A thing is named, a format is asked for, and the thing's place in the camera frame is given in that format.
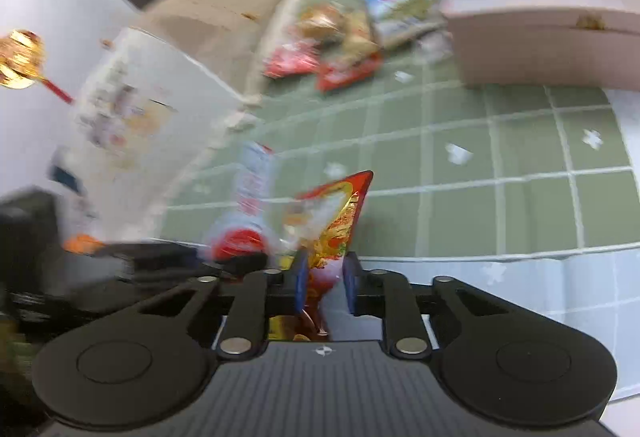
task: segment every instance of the cardboard box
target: cardboard box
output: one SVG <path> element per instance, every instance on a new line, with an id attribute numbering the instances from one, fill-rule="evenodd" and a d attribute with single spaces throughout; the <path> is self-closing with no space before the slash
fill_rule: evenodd
<path id="1" fill-rule="evenodd" d="M 443 0 L 467 84 L 640 90 L 640 0 Z"/>

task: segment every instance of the green tile floor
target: green tile floor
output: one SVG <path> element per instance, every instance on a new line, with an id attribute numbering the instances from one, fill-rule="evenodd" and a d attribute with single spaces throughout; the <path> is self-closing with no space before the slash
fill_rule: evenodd
<path id="1" fill-rule="evenodd" d="M 202 239 L 231 206 L 242 143 L 256 140 L 276 152 L 266 212 L 276 233 L 290 198 L 326 182 L 327 166 L 373 170 L 353 240 L 362 257 L 554 255 L 640 240 L 634 175 L 599 88 L 465 88 L 454 60 L 424 65 L 404 48 L 328 96 L 312 76 L 273 81 L 255 115 L 260 124 L 176 195 L 162 238 Z"/>

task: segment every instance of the white wall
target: white wall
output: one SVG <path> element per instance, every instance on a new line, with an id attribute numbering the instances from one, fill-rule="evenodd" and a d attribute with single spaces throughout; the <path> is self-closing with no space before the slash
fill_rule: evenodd
<path id="1" fill-rule="evenodd" d="M 77 96 L 104 53 L 100 40 L 115 38 L 136 13 L 127 0 L 0 0 L 0 36 L 15 28 L 40 35 L 46 77 Z M 39 83 L 0 86 L 0 196 L 29 184 L 61 191 L 47 169 L 65 142 L 70 109 Z"/>

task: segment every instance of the red string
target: red string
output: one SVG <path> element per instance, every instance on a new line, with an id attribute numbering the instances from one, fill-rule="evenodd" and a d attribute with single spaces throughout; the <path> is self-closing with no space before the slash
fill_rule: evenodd
<path id="1" fill-rule="evenodd" d="M 44 85 L 51 90 L 51 92 L 53 92 L 54 94 L 56 94 L 56 96 L 58 96 L 60 99 L 62 99 L 64 102 L 66 102 L 67 104 L 71 104 L 74 102 L 74 98 L 69 96 L 64 90 L 61 90 L 60 88 L 58 88 L 55 84 L 51 83 L 49 80 L 41 80 L 42 83 L 44 83 Z"/>

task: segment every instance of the food package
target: food package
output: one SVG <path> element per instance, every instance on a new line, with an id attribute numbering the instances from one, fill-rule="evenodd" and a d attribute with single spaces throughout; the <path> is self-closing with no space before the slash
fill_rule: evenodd
<path id="1" fill-rule="evenodd" d="M 274 318 L 271 339 L 291 339 L 292 335 L 328 339 L 318 306 L 341 278 L 342 260 L 372 178 L 373 172 L 365 171 L 324 184 L 297 197 L 284 214 L 283 249 L 290 255 L 299 247 L 309 249 L 309 278 L 305 311 L 296 319 Z M 292 261 L 293 256 L 283 257 L 280 266 L 288 269 Z"/>
<path id="2" fill-rule="evenodd" d="M 364 0 L 376 41 L 392 49 L 444 25 L 440 0 Z"/>
<path id="3" fill-rule="evenodd" d="M 336 40 L 344 27 L 344 16 L 337 5 L 319 3 L 302 11 L 297 27 L 303 38 L 318 42 Z"/>
<path id="4" fill-rule="evenodd" d="M 352 67 L 364 58 L 378 51 L 378 45 L 371 37 L 369 21 L 364 11 L 347 14 L 345 19 L 345 36 L 342 41 L 340 60 L 347 67 Z"/>
<path id="5" fill-rule="evenodd" d="M 223 214 L 209 229 L 198 250 L 205 261 L 223 261 L 250 253 L 270 254 L 273 235 L 264 220 L 264 200 L 273 180 L 273 152 L 255 142 L 242 152 L 236 174 L 236 207 Z"/>
<path id="6" fill-rule="evenodd" d="M 263 74 L 268 78 L 283 78 L 317 72 L 320 61 L 316 43 L 311 38 L 290 39 L 267 59 Z"/>
<path id="7" fill-rule="evenodd" d="M 318 71 L 316 88 L 321 92 L 330 92 L 336 88 L 342 88 L 357 81 L 365 80 L 372 77 L 382 67 L 382 63 L 382 55 L 377 51 L 363 61 L 353 65 L 353 67 L 345 67 L 339 58 L 322 64 Z"/>

